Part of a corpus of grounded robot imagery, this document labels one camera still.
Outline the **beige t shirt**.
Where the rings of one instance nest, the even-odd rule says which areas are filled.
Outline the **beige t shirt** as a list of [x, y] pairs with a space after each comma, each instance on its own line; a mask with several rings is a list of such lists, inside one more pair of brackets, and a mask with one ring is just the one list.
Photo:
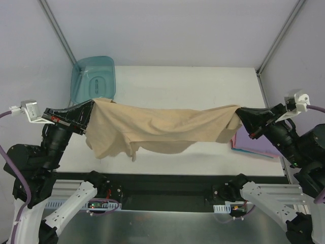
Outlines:
[[197, 142], [228, 143], [241, 127], [237, 105], [207, 110], [153, 109], [94, 99], [86, 144], [97, 159], [125, 153], [136, 160], [139, 148], [179, 154]]

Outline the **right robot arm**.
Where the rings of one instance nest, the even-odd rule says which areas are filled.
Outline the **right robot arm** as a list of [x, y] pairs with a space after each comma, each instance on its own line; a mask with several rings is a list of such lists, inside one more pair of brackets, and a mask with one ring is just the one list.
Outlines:
[[299, 172], [294, 174], [306, 197], [310, 213], [304, 214], [264, 193], [246, 175], [239, 174], [219, 190], [226, 201], [247, 200], [284, 230], [290, 243], [324, 243], [324, 124], [299, 136], [286, 108], [236, 110], [251, 139], [265, 136]]

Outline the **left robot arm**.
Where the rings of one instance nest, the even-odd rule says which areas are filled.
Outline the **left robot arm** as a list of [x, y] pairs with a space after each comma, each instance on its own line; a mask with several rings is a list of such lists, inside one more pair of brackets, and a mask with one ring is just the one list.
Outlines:
[[93, 107], [94, 101], [89, 100], [66, 109], [47, 108], [41, 113], [36, 101], [27, 100], [1, 114], [25, 114], [30, 123], [43, 124], [40, 145], [16, 144], [8, 151], [1, 150], [6, 161], [4, 170], [15, 178], [15, 213], [7, 243], [57, 243], [67, 223], [83, 205], [106, 195], [106, 178], [92, 171], [58, 210], [42, 219], [63, 153], [72, 134], [85, 134]]

